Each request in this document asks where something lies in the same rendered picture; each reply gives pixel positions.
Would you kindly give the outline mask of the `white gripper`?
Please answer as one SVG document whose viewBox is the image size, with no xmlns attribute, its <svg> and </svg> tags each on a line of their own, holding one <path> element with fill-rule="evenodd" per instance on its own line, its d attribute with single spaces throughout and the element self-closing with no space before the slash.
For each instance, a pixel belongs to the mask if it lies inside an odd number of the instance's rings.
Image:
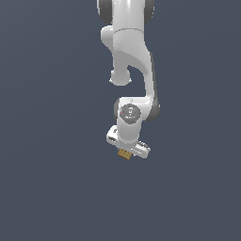
<svg viewBox="0 0 241 241">
<path fill-rule="evenodd" d="M 120 143 L 118 137 L 118 129 L 116 125 L 113 125 L 106 134 L 106 141 L 114 145 L 118 149 L 124 149 L 133 155 L 137 155 L 141 158 L 147 158 L 151 148 L 144 142 L 138 141 L 134 147 L 125 147 L 123 144 Z"/>
</svg>

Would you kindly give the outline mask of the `small tan wooden block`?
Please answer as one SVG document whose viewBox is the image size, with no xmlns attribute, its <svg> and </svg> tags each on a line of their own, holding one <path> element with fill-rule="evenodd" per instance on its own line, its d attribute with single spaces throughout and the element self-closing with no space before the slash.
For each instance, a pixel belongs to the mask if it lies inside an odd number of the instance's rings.
<svg viewBox="0 0 241 241">
<path fill-rule="evenodd" d="M 119 149 L 119 151 L 118 151 L 118 156 L 120 156 L 120 157 L 122 157 L 122 158 L 124 158 L 124 159 L 126 159 L 126 160 L 130 160 L 132 154 L 129 153 L 129 152 L 127 152 L 127 151 L 124 150 L 124 149 Z"/>
</svg>

